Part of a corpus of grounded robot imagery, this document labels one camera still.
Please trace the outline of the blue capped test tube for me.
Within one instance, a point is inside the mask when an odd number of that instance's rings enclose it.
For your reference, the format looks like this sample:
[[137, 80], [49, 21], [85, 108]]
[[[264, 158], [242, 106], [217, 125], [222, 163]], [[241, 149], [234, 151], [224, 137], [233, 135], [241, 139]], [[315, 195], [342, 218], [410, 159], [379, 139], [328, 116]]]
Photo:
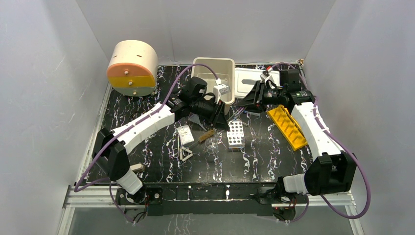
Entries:
[[248, 111], [244, 111], [243, 113], [247, 115], [251, 115], [251, 116], [260, 117], [260, 113], [254, 113], [254, 112], [248, 112]]

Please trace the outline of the clear acrylic tube rack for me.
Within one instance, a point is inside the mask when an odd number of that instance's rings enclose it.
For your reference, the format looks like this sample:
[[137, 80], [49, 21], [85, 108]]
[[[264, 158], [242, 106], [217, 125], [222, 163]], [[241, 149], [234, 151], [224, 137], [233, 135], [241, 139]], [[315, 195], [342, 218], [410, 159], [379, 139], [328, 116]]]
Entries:
[[238, 149], [245, 146], [245, 135], [243, 122], [234, 120], [229, 123], [230, 130], [227, 132], [228, 148]]

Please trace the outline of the yellow test tube rack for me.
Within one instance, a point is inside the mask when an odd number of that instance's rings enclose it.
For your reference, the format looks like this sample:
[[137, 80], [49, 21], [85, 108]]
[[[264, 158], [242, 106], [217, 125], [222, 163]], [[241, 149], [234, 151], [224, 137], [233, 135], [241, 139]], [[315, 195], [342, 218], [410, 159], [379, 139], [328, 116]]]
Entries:
[[299, 124], [284, 106], [278, 105], [276, 108], [268, 110], [267, 115], [277, 126], [294, 151], [308, 145]]

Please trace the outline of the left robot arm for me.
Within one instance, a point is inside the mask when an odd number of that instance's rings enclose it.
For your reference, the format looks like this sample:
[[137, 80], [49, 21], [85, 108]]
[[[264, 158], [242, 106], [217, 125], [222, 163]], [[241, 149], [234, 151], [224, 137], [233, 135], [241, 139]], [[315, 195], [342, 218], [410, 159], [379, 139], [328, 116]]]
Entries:
[[201, 78], [192, 77], [180, 89], [173, 89], [164, 102], [135, 120], [113, 130], [101, 129], [93, 148], [98, 166], [111, 181], [127, 191], [127, 197], [135, 204], [146, 198], [143, 182], [130, 168], [128, 155], [143, 140], [180, 119], [196, 114], [211, 127], [229, 131], [225, 117], [225, 103], [221, 100], [231, 89], [221, 80], [215, 81], [212, 92]]

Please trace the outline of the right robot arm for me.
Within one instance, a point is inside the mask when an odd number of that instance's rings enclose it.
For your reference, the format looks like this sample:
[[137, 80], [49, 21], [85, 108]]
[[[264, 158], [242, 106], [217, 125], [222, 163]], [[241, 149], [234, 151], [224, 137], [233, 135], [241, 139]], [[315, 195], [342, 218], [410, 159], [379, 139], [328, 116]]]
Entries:
[[279, 83], [271, 79], [272, 68], [261, 74], [253, 88], [242, 98], [237, 107], [248, 112], [262, 113], [269, 105], [274, 110], [268, 116], [290, 145], [308, 145], [313, 162], [303, 174], [279, 177], [276, 198], [287, 203], [295, 193], [324, 195], [349, 191], [356, 170], [353, 155], [347, 153], [325, 132], [322, 121], [317, 121], [318, 111], [315, 96], [299, 83], [301, 73], [296, 69], [281, 70]]

